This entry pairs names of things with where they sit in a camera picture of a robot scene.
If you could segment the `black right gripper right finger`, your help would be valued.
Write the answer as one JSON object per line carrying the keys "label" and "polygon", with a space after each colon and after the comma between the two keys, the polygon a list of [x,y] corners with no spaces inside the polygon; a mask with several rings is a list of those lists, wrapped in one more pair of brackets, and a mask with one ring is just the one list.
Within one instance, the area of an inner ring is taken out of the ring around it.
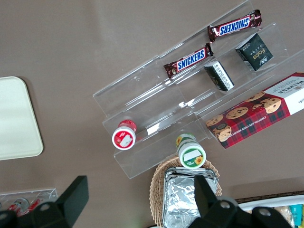
{"label": "black right gripper right finger", "polygon": [[194,177],[195,202],[200,213],[191,228],[289,228],[290,224],[275,209],[255,207],[242,210],[232,198],[218,198],[203,176]]}

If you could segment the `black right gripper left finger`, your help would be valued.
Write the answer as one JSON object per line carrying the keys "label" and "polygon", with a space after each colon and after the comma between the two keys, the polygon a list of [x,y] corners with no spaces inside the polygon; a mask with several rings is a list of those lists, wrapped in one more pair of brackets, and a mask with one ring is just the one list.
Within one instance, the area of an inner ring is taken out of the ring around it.
{"label": "black right gripper left finger", "polygon": [[77,176],[54,202],[44,202],[26,215],[14,211],[0,212],[2,228],[71,228],[89,200],[86,175]]}

